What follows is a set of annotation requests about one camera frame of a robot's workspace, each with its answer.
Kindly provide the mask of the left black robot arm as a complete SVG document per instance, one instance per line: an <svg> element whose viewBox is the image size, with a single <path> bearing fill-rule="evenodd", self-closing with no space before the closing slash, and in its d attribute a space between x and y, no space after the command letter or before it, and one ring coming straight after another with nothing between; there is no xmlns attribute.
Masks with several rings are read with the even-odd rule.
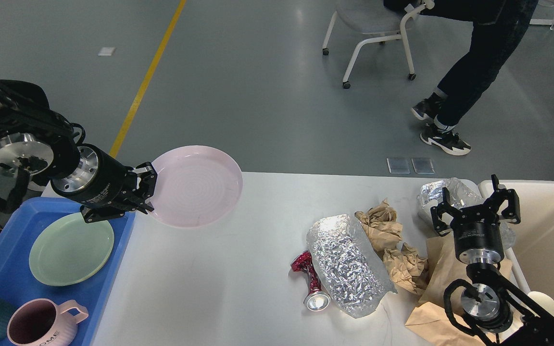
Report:
<svg viewBox="0 0 554 346"><path fill-rule="evenodd" d="M0 175L17 180L8 199L0 198L0 210L18 207L37 175L57 195L79 203L87 223L153 211L158 175L151 162L125 166L85 136L81 125L0 80Z"/></svg>

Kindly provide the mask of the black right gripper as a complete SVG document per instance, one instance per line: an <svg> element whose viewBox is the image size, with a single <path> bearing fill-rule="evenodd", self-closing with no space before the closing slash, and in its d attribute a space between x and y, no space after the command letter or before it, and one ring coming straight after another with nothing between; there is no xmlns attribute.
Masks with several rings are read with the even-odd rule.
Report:
<svg viewBox="0 0 554 346"><path fill-rule="evenodd" d="M499 221L521 223L520 199L514 189L502 187L497 175L491 175L493 193L483 207L458 210L450 203L447 187L442 188L442 201L431 207L433 230L437 235L453 231L455 257L461 262L500 262L505 252ZM445 222L444 215L452 219Z"/></svg>

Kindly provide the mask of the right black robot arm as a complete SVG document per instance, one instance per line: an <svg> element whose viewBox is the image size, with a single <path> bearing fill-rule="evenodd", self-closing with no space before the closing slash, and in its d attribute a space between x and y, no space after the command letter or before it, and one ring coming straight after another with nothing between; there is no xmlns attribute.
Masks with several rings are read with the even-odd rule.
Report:
<svg viewBox="0 0 554 346"><path fill-rule="evenodd" d="M444 311L459 331L486 346L554 346L554 315L501 275L505 258L500 223L518 224L519 197L491 175L494 191L481 204L461 209L442 201L430 210L437 235L453 235L455 258L468 280L454 280L443 293Z"/></svg>

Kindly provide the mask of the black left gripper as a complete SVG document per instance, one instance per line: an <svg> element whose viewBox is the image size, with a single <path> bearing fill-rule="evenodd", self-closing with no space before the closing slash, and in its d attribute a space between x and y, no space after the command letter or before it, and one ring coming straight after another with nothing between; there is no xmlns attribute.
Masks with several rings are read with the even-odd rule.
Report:
<svg viewBox="0 0 554 346"><path fill-rule="evenodd" d="M121 218L126 212L148 214L155 210L148 202L154 195L158 178L151 162L132 169L95 145L85 144L78 149L80 158L76 168L66 177L52 179L51 186L58 195L82 205L79 212L86 223ZM123 190L131 190L131 202L125 202L128 193L123 194Z"/></svg>

